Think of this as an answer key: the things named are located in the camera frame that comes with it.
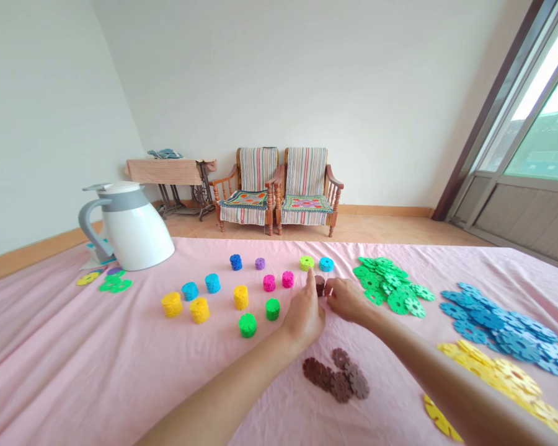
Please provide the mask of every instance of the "white wall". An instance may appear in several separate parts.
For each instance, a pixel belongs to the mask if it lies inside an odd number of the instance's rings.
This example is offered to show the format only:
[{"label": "white wall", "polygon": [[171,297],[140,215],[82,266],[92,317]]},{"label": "white wall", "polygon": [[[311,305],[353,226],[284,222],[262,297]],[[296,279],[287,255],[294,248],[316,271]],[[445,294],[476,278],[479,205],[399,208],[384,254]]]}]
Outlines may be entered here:
[{"label": "white wall", "polygon": [[326,146],[342,202],[435,206],[530,0],[94,0],[145,150]]},{"label": "white wall", "polygon": [[81,188],[138,156],[90,0],[0,1],[0,254],[77,227]]}]

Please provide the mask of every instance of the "white thermos jug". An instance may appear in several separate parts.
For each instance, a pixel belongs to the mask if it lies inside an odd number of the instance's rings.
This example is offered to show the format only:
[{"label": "white thermos jug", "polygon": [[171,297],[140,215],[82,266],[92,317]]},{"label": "white thermos jug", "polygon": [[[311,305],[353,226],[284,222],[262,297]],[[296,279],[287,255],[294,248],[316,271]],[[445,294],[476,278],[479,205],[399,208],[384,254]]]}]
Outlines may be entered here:
[{"label": "white thermos jug", "polygon": [[[99,199],[85,204],[79,212],[79,225],[95,245],[101,262],[115,255],[120,266],[136,271],[157,265],[170,257],[175,246],[166,224],[143,193],[143,186],[133,181],[104,183],[84,188],[94,190]],[[89,216],[101,206],[108,243],[95,232]]]}]

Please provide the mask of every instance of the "jug lid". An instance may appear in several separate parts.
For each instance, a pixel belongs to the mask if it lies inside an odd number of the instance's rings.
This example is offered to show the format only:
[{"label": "jug lid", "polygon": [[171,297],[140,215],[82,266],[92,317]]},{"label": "jug lid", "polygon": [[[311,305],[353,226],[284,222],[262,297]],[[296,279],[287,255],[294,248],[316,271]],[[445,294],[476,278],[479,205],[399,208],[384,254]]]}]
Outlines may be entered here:
[{"label": "jug lid", "polygon": [[95,190],[103,194],[114,194],[114,193],[124,193],[139,190],[141,188],[141,183],[135,181],[118,181],[116,183],[103,183],[99,185],[90,186],[84,188],[83,190]]}]

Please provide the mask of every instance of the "sliding glass door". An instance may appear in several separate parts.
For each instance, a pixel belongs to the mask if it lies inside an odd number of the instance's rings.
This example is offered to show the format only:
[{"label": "sliding glass door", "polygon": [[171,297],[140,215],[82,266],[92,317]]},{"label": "sliding glass door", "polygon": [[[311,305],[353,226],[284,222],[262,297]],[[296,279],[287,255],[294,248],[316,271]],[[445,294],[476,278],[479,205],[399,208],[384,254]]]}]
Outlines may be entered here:
[{"label": "sliding glass door", "polygon": [[448,219],[558,266],[558,15],[516,80]]}]

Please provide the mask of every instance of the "wooden baseboard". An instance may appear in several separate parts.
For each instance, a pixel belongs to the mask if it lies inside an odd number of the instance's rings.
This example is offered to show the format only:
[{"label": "wooden baseboard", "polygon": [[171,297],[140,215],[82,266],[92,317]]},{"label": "wooden baseboard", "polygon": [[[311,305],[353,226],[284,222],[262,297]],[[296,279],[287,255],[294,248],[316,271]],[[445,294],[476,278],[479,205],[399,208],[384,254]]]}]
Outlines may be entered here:
[{"label": "wooden baseboard", "polygon": [[[93,223],[93,228],[97,232],[101,231],[102,226],[102,221]],[[88,242],[87,236],[81,228],[77,228],[2,254],[0,256],[0,279],[86,242]]]},{"label": "wooden baseboard", "polygon": [[415,208],[410,206],[367,206],[365,204],[340,204],[339,214],[377,215],[394,217],[431,217],[433,208]]},{"label": "wooden baseboard", "polygon": [[[192,200],[183,201],[188,207],[193,207]],[[161,201],[155,201],[153,206],[157,208]],[[405,206],[365,206],[361,204],[341,204],[339,214],[349,215],[374,215],[374,216],[399,216],[399,217],[430,217],[433,208],[411,208]],[[93,228],[100,231],[103,222],[93,223]],[[19,248],[0,256],[0,278],[16,273],[48,257],[59,254],[81,243],[86,243],[87,237],[80,228],[55,235],[41,242]]]}]

